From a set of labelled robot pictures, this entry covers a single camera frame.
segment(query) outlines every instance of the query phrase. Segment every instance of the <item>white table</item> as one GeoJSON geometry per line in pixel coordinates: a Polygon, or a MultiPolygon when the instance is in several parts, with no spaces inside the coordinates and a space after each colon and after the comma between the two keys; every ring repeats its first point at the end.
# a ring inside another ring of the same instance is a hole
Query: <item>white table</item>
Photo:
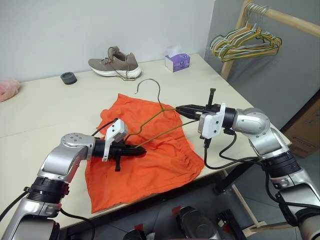
{"type": "MultiPolygon", "coordinates": [[[[186,104],[205,105],[210,88],[216,88],[213,101],[227,107],[245,109],[252,105],[220,77],[198,54],[191,56],[190,67],[175,73],[165,67],[164,60],[141,63],[143,74],[136,81],[122,81],[119,77],[102,77],[93,71],[76,73],[78,81],[65,85],[59,76],[25,82],[19,93],[0,103],[0,212],[8,206],[25,186],[30,186],[48,153],[55,148],[63,135],[71,132],[92,134],[100,123],[100,112],[108,109],[121,93],[129,97],[157,101],[158,88],[152,81],[141,84],[145,78],[157,80],[161,86],[160,100],[174,107],[186,104]]],[[[189,119],[182,117],[185,123],[189,119]]],[[[194,151],[203,156],[203,140],[199,139],[198,124],[183,127],[194,151]]],[[[290,141],[281,134],[287,144],[290,141]]],[[[221,134],[214,138],[208,149],[208,164],[221,166],[228,160],[218,152],[228,145],[231,136],[221,134]]],[[[254,156],[248,139],[238,134],[235,145],[226,153],[234,158],[254,156]]],[[[105,214],[124,207],[119,204],[99,213],[91,214],[91,202],[85,181],[86,162],[78,168],[70,193],[62,200],[64,210],[86,218],[105,214]]],[[[217,170],[204,168],[197,178],[214,174],[217,170]]],[[[16,206],[0,224],[2,236],[16,206]]],[[[59,214],[55,218],[60,227],[79,222],[59,214]]]]}

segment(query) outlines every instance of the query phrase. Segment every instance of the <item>robotic arm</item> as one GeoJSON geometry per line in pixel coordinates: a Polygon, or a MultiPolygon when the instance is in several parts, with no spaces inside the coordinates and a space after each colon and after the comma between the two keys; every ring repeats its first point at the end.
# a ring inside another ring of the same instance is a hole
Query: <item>robotic arm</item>
{"type": "Polygon", "coordinates": [[[56,240],[60,226],[52,219],[58,215],[61,199],[69,193],[80,161],[100,157],[103,161],[116,161],[120,171],[121,156],[139,156],[146,153],[143,147],[124,143],[127,134],[125,123],[117,119],[106,131],[105,140],[81,133],[69,133],[62,137],[44,160],[37,177],[15,211],[2,240],[56,240]]]}
{"type": "Polygon", "coordinates": [[[179,106],[177,112],[199,120],[198,132],[205,139],[205,148],[222,128],[247,136],[273,186],[279,190],[274,200],[286,221],[299,227],[304,240],[320,239],[319,191],[278,132],[270,127],[269,118],[254,107],[242,110],[228,108],[224,103],[212,105],[214,92],[212,88],[206,106],[179,106]]]}

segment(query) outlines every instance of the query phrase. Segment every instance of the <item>white shoe sole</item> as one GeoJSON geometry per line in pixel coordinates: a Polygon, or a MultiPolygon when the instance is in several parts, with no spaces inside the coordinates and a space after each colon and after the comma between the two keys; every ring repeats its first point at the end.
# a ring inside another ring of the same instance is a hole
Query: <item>white shoe sole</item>
{"type": "Polygon", "coordinates": [[[119,76],[121,75],[122,77],[126,78],[136,78],[138,77],[142,70],[141,68],[138,66],[136,69],[131,70],[131,71],[125,71],[125,70],[117,70],[117,71],[99,71],[97,69],[94,69],[92,67],[90,67],[96,74],[99,74],[101,76],[104,77],[115,77],[115,76],[119,76]]]}

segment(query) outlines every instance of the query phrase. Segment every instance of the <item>hanger on rack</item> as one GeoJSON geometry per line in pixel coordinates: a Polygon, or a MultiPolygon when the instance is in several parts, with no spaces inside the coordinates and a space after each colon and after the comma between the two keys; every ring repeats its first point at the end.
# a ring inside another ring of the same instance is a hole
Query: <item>hanger on rack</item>
{"type": "Polygon", "coordinates": [[[275,56],[282,46],[282,40],[270,32],[262,32],[263,14],[269,9],[254,3],[247,4],[247,22],[244,27],[230,31],[226,36],[218,35],[210,43],[212,54],[222,62],[234,59],[275,56]],[[248,44],[252,39],[261,40],[248,44]]]}

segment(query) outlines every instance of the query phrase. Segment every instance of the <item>shoelace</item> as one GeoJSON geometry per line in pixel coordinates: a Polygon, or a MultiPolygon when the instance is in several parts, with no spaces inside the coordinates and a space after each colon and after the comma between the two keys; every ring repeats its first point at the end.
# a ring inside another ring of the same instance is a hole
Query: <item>shoelace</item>
{"type": "Polygon", "coordinates": [[[110,67],[117,73],[117,75],[116,75],[116,77],[119,77],[119,78],[121,78],[123,81],[135,81],[138,77],[128,77],[128,72],[130,71],[130,66],[129,66],[129,64],[127,63],[127,60],[125,60],[125,63],[127,64],[127,71],[125,71],[125,76],[122,76],[115,68],[114,68],[114,66],[112,66],[112,62],[113,62],[113,60],[114,60],[114,57],[113,56],[111,56],[111,54],[110,54],[110,50],[113,50],[114,48],[111,46],[111,47],[109,47],[108,48],[108,57],[105,57],[104,59],[102,59],[101,61],[100,61],[100,64],[109,64],[110,65],[110,67]]]}

